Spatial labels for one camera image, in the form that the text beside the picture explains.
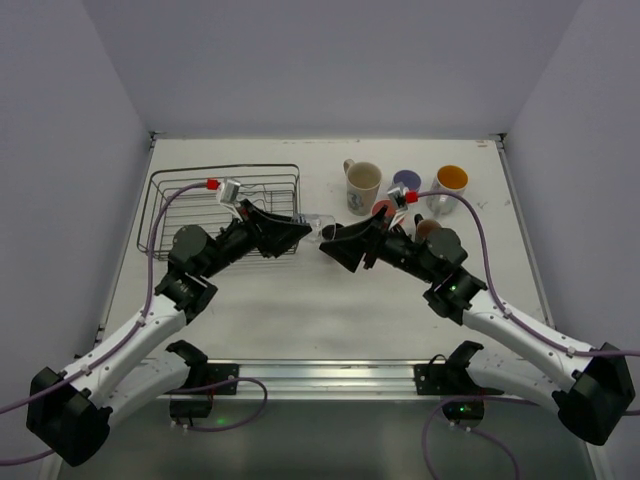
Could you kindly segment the lilac plastic cup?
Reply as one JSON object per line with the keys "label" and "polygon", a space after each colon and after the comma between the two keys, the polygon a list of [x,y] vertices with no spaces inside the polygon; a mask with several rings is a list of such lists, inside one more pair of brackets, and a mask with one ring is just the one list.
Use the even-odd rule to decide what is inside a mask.
{"label": "lilac plastic cup", "polygon": [[393,175],[393,183],[402,183],[409,190],[417,191],[420,189],[422,180],[419,174],[413,170],[399,170]]}

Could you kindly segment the white patterned mug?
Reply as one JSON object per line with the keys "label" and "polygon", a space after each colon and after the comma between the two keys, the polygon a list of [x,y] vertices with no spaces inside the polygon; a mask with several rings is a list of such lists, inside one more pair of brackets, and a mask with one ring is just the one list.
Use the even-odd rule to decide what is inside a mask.
{"label": "white patterned mug", "polygon": [[444,216],[452,213],[459,205],[459,200],[450,196],[454,193],[463,196],[469,183],[467,172],[456,165],[441,167],[432,182],[431,191],[446,192],[446,195],[428,196],[427,206],[435,216]]}

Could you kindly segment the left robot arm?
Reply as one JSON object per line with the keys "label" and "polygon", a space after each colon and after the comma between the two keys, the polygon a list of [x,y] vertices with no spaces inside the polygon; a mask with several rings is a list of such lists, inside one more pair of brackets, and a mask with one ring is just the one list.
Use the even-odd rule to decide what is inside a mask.
{"label": "left robot arm", "polygon": [[45,367],[33,377],[26,427],[68,465],[89,460],[112,427],[156,397],[202,387],[207,357],[187,342],[144,360],[206,309],[217,292],[209,278],[253,251],[278,258],[312,231],[298,218],[265,212],[248,200],[236,211],[215,237],[198,225],[182,227],[166,274],[148,288],[140,310],[62,370]]}

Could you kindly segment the small clear glass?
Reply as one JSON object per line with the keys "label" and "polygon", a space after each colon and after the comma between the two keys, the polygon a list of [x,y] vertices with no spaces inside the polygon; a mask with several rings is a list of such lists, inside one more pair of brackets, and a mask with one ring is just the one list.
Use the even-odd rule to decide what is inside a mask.
{"label": "small clear glass", "polygon": [[307,243],[321,243],[335,238],[337,223],[332,215],[302,213],[298,220],[311,228],[311,232],[303,238]]}

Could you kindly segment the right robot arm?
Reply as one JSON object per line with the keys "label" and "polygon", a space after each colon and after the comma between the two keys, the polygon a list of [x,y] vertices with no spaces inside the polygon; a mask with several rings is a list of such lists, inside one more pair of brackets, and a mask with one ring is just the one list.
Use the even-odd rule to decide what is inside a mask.
{"label": "right robot arm", "polygon": [[631,352],[566,336],[500,298],[488,279],[464,268],[468,254],[452,229],[436,227],[414,241],[378,213],[338,228],[320,249],[351,272],[383,261],[428,283],[423,297],[434,313],[494,339],[551,382],[547,398],[583,441],[604,445],[635,399]]}

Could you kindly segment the dark brown mug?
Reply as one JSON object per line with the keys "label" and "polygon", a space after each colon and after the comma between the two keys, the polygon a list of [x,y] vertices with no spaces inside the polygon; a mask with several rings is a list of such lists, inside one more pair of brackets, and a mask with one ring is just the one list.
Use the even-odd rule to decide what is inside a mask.
{"label": "dark brown mug", "polygon": [[441,224],[434,219],[424,218],[421,214],[414,215],[415,238],[417,241],[426,240],[428,235],[441,228]]}

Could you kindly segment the pink plastic cup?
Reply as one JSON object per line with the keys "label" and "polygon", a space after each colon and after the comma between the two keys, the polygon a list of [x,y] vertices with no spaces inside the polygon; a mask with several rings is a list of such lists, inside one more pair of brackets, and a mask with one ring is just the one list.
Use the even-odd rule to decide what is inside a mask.
{"label": "pink plastic cup", "polygon": [[390,226],[394,226],[396,208],[390,200],[380,200],[373,205],[371,216],[380,222],[385,221]]}

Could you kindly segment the cream floral mug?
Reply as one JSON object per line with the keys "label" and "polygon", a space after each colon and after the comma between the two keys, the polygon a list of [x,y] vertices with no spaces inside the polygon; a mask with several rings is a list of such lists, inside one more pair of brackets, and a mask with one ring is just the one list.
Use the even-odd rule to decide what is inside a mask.
{"label": "cream floral mug", "polygon": [[356,162],[346,159],[343,162],[346,179],[346,198],[348,210],[357,216],[370,213],[382,182],[382,172],[370,162]]}

